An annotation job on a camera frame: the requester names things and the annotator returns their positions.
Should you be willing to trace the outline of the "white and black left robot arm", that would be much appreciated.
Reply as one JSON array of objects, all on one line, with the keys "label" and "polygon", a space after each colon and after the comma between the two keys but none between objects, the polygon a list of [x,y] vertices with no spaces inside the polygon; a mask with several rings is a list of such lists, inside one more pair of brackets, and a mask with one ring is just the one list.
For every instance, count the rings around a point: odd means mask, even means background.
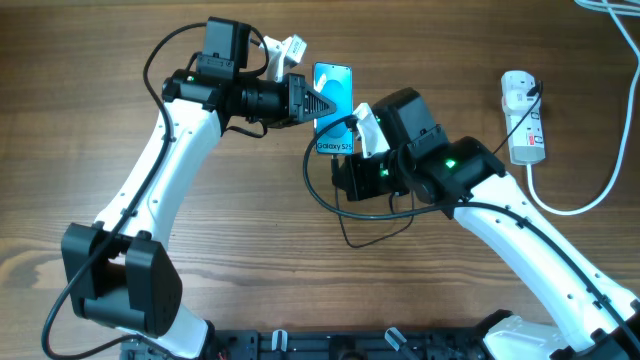
[{"label": "white and black left robot arm", "polygon": [[133,170],[90,225],[71,224],[61,252],[61,300],[76,316],[121,331],[171,359],[220,359],[214,325],[182,302],[168,253],[175,217],[205,158],[242,117],[264,130],[299,125],[336,107],[295,72],[306,49],[212,17],[201,51],[152,93],[159,116]]}]

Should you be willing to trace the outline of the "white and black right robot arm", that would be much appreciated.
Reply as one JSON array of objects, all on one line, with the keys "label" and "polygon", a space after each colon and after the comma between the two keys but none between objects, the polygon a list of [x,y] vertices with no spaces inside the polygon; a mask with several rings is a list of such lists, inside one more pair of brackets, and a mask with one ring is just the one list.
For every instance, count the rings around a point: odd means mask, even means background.
[{"label": "white and black right robot arm", "polygon": [[636,359],[639,299],[584,257],[531,204],[504,164],[472,137],[448,140],[412,88],[360,104],[348,127],[363,150],[333,177],[351,201],[413,193],[479,237],[554,323],[500,310],[480,325],[494,359]]}]

